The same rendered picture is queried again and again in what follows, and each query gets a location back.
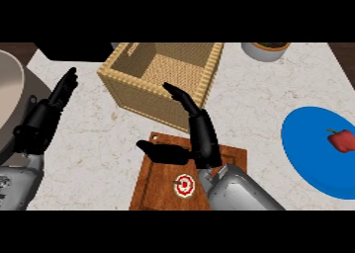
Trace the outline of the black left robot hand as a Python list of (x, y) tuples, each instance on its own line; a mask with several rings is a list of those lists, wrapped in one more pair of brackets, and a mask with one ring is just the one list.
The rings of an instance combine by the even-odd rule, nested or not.
[(51, 145), (64, 107), (78, 87), (76, 68), (73, 67), (60, 79), (56, 90), (39, 104), (23, 123), (14, 128), (17, 153), (42, 155)]

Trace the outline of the brown wooden cutting board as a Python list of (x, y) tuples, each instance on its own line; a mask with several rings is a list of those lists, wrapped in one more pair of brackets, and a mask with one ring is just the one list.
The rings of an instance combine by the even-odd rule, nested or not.
[[(155, 144), (177, 144), (190, 149), (189, 138), (159, 132), (152, 132), (150, 142)], [(223, 164), (237, 165), (248, 173), (248, 150), (220, 145)], [(195, 181), (192, 197), (181, 198), (175, 191), (178, 176), (187, 174)], [(197, 180), (197, 169), (193, 160), (184, 166), (155, 163), (144, 156), (144, 162), (132, 197), (129, 210), (141, 211), (211, 211), (208, 197)]]

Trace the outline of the black appliance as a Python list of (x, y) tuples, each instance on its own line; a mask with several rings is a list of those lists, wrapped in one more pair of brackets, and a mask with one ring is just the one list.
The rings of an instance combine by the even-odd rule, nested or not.
[(54, 61), (103, 62), (113, 52), (110, 42), (38, 42), (36, 46)]

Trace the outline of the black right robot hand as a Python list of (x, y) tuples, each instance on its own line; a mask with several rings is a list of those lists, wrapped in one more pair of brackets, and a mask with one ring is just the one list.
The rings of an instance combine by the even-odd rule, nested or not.
[(197, 169), (220, 167), (223, 159), (211, 116), (181, 88), (171, 83), (165, 83), (163, 87), (189, 112), (192, 149), (186, 149), (175, 144), (153, 144), (147, 140), (140, 140), (137, 146), (156, 163), (186, 165), (189, 160), (193, 159)]

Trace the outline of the square wicker basket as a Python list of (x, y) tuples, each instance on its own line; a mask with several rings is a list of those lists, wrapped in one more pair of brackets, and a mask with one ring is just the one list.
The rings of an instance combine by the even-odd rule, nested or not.
[(203, 108), (223, 48), (223, 42), (121, 42), (97, 71), (118, 106), (189, 132), (187, 111), (163, 84)]

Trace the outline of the blue round plate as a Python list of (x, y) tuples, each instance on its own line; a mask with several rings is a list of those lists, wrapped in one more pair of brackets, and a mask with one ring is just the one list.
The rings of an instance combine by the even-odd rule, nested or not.
[(289, 161), (311, 186), (333, 198), (355, 200), (355, 150), (341, 152), (328, 139), (344, 130), (355, 137), (355, 126), (339, 114), (301, 107), (285, 119), (282, 140)]

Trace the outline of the large beige bowl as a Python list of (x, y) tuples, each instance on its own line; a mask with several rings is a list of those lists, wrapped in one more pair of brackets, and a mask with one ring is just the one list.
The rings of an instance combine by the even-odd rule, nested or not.
[(13, 152), (14, 127), (23, 122), (32, 96), (48, 98), (51, 89), (19, 58), (0, 49), (0, 165), (25, 165)]

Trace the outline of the red bell pepper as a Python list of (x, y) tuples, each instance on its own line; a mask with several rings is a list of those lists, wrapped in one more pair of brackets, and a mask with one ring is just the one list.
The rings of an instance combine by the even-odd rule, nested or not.
[(333, 130), (332, 128), (328, 129), (329, 137), (328, 140), (336, 150), (342, 153), (350, 151), (355, 151), (355, 135), (354, 133), (345, 129), (342, 131)]

